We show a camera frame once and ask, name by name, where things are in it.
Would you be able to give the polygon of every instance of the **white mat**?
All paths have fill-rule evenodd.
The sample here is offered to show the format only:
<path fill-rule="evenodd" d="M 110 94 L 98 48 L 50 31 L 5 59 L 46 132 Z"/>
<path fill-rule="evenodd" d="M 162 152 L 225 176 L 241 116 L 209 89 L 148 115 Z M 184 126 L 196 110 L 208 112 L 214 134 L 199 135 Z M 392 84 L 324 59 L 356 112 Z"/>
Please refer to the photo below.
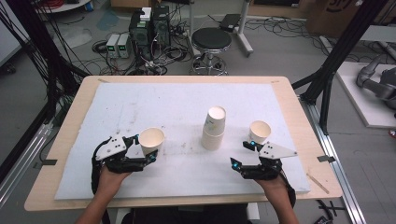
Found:
<path fill-rule="evenodd" d="M 366 65 L 367 63 L 343 63 L 338 69 L 337 76 L 340 77 L 346 93 L 360 114 L 366 127 L 395 128 L 396 118 L 393 116 L 396 111 L 390 109 L 383 101 L 376 98 L 372 91 L 368 91 L 356 85 L 358 73 Z M 393 67 L 395 67 L 395 65 L 379 64 L 371 80 L 379 82 L 382 72 Z"/>
<path fill-rule="evenodd" d="M 213 105 L 226 109 L 226 130 L 220 149 L 209 151 L 200 138 Z M 103 83 L 70 151 L 55 199 L 91 198 L 94 149 L 111 134 L 130 137 L 147 127 L 163 129 L 163 149 L 157 161 L 125 179 L 116 197 L 262 193 L 259 185 L 243 179 L 230 163 L 230 157 L 244 164 L 259 163 L 257 152 L 242 147 L 248 126 L 256 119 L 271 125 L 268 140 L 295 150 L 271 85 Z M 141 153 L 140 146 L 128 150 L 129 155 L 135 153 Z M 282 161 L 297 192 L 308 192 L 300 159 Z"/>

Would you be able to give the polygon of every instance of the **black metal pole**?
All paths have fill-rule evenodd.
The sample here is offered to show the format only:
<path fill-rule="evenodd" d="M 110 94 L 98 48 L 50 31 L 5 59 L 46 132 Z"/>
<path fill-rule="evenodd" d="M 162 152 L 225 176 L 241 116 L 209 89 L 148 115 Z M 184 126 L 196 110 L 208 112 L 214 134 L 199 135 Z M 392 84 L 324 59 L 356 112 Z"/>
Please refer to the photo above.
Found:
<path fill-rule="evenodd" d="M 301 99 L 309 104 L 314 104 L 323 92 L 319 124 L 325 134 L 328 134 L 327 118 L 332 79 L 387 2 L 388 0 L 365 0 L 320 69 L 315 74 L 292 84 L 296 89 L 311 82 L 306 92 L 301 95 Z"/>

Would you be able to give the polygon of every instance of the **white cup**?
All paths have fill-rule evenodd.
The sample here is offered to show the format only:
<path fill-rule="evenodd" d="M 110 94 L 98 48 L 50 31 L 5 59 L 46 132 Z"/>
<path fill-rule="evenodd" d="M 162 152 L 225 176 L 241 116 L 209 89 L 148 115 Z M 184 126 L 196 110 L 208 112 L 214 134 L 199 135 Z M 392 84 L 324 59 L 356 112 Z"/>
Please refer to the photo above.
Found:
<path fill-rule="evenodd" d="M 161 150 L 163 146 L 163 140 L 165 139 L 165 134 L 161 129 L 158 128 L 148 128 L 139 134 L 139 144 L 142 147 L 143 154 L 145 156 L 150 152 Z"/>
<path fill-rule="evenodd" d="M 271 127 L 262 120 L 255 120 L 250 124 L 248 141 L 254 141 L 258 144 L 264 143 L 265 139 L 270 135 Z"/>
<path fill-rule="evenodd" d="M 224 133 L 220 135 L 211 135 L 203 130 L 201 144 L 208 150 L 216 150 L 221 146 L 223 135 Z"/>
<path fill-rule="evenodd" d="M 204 131 L 209 135 L 221 135 L 225 128 L 225 109 L 221 106 L 213 106 L 207 112 Z"/>

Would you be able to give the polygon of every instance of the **round stool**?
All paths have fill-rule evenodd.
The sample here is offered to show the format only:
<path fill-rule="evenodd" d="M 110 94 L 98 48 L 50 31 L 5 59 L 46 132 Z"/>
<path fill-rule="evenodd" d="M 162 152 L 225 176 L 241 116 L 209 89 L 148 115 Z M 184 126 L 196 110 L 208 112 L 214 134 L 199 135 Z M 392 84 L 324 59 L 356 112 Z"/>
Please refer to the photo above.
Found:
<path fill-rule="evenodd" d="M 213 71 L 217 76 L 228 74 L 226 63 L 213 54 L 222 53 L 230 47 L 230 35 L 219 28 L 203 28 L 192 34 L 191 43 L 201 51 L 202 56 L 192 61 L 190 73 L 193 71 L 198 75 L 211 75 Z"/>

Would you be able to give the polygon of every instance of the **floor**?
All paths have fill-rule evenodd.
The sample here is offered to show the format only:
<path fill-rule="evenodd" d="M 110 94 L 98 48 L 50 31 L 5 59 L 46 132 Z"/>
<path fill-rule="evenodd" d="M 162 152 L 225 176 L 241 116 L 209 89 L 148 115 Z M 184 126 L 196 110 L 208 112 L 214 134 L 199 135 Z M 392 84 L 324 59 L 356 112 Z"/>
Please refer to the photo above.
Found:
<path fill-rule="evenodd" d="M 103 74 L 107 72 L 106 65 L 100 60 L 95 60 L 99 56 L 92 52 L 92 44 L 108 38 L 112 32 L 128 31 L 128 15 L 130 16 L 128 12 L 115 12 L 106 3 L 102 3 L 94 12 L 88 13 L 83 8 L 78 8 L 56 14 L 53 18 L 66 28 L 78 26 L 83 27 L 84 31 L 89 31 L 92 40 L 73 48 L 73 51 L 93 74 Z M 222 20 L 222 16 L 212 17 L 217 21 Z M 254 53 L 248 58 L 233 36 L 230 49 L 221 54 L 221 58 L 227 62 L 230 76 L 284 76 L 293 83 L 316 72 L 326 60 L 326 51 L 320 47 L 318 39 L 304 32 L 303 21 L 293 21 L 288 24 L 283 22 L 281 24 L 283 29 L 279 30 L 276 27 L 276 33 L 272 29 L 276 21 L 266 22 L 267 29 L 264 29 L 261 25 L 262 20 L 248 21 L 245 34 L 254 49 Z M 196 28 L 201 25 L 217 25 L 205 16 L 197 18 L 195 24 Z M 286 25 L 289 25 L 289 29 L 291 27 L 296 30 L 287 31 Z M 375 45 L 359 43 L 348 60 L 368 62 L 367 56 L 373 58 L 377 53 L 381 53 L 381 49 Z M 8 74 L 2 70 L 0 74 L 2 108 L 0 162 L 3 162 L 17 144 L 47 100 L 46 87 L 26 54 L 19 52 L 10 62 L 16 67 L 17 72 Z M 126 68 L 130 62 L 130 60 L 120 60 L 118 66 Z M 392 59 L 388 59 L 387 62 L 395 63 Z M 166 75 L 187 75 L 190 66 L 191 61 L 169 64 Z M 296 93 L 304 92 L 305 88 L 296 90 Z M 328 122 L 330 138 L 366 223 L 394 223 L 396 175 L 392 175 L 392 171 L 396 168 L 396 140 L 389 136 L 387 129 L 364 126 L 337 78 L 332 85 Z M 54 127 L 49 139 L 56 134 L 58 128 Z M 49 149 L 50 142 L 43 148 L 41 156 L 45 157 Z M 36 156 L 27 171 L 22 174 L 21 180 L 6 199 L 5 204 L 2 204 L 0 209 L 2 223 L 71 223 L 80 214 L 80 210 L 34 213 L 24 210 L 24 201 L 39 172 L 39 168 L 35 168 L 39 167 L 38 162 L 39 158 Z M 335 207 L 332 210 L 334 223 L 352 223 L 347 212 L 343 210 L 344 204 L 341 199 L 324 202 L 327 206 L 333 204 Z M 258 223 L 277 223 L 276 214 L 269 203 L 259 203 L 259 210 L 261 220 Z M 297 202 L 295 211 L 301 223 L 315 223 L 320 217 L 327 217 L 315 200 Z M 115 212 L 114 209 L 110 209 L 112 218 Z"/>

